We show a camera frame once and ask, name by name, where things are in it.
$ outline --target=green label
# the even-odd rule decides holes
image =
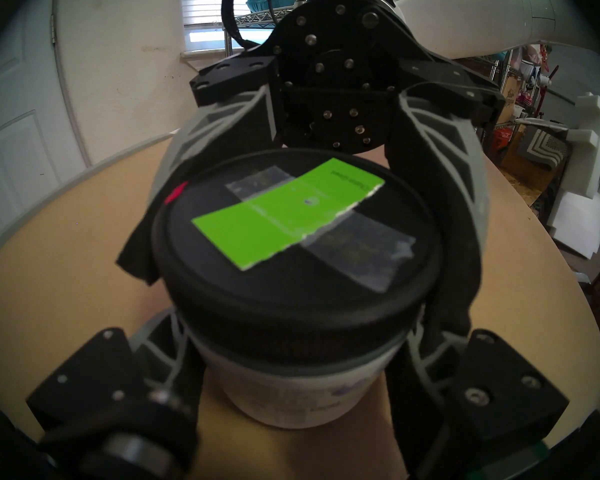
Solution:
[[[331,158],[291,182],[192,222],[238,268],[247,270],[328,225],[384,182]]]

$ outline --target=round table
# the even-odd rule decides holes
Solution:
[[[67,186],[0,247],[0,409],[33,439],[42,429],[25,399],[105,327],[131,336],[170,306],[115,259],[145,211],[170,142],[124,153]],[[386,164],[382,148],[366,158]],[[574,274],[545,229],[485,160],[491,197],[474,328],[503,337],[570,399],[546,437],[553,447],[600,410],[600,333]],[[207,373],[199,410],[196,479],[404,479],[384,379],[338,420],[301,431],[241,414]]]

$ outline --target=window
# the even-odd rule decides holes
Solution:
[[[185,29],[185,49],[187,51],[213,51],[225,48],[225,34],[222,30],[220,8],[222,0],[182,0],[182,20]],[[247,0],[234,0],[233,13],[246,15],[250,13]],[[245,39],[264,42],[270,29],[241,29]],[[232,41],[233,47],[240,46]]]

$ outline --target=cup lid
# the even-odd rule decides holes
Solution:
[[[248,269],[193,222],[334,158],[384,184],[331,225]],[[242,227],[236,223],[235,234]],[[167,290],[193,330],[276,363],[333,362],[384,344],[413,324],[442,262],[437,225],[405,182],[365,159],[310,149],[250,153],[192,176],[158,212],[151,242]]]

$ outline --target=window blinds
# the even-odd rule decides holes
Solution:
[[[233,12],[237,15],[250,13],[247,0],[233,0]],[[222,0],[182,0],[182,18],[185,26],[222,23],[220,6]]]

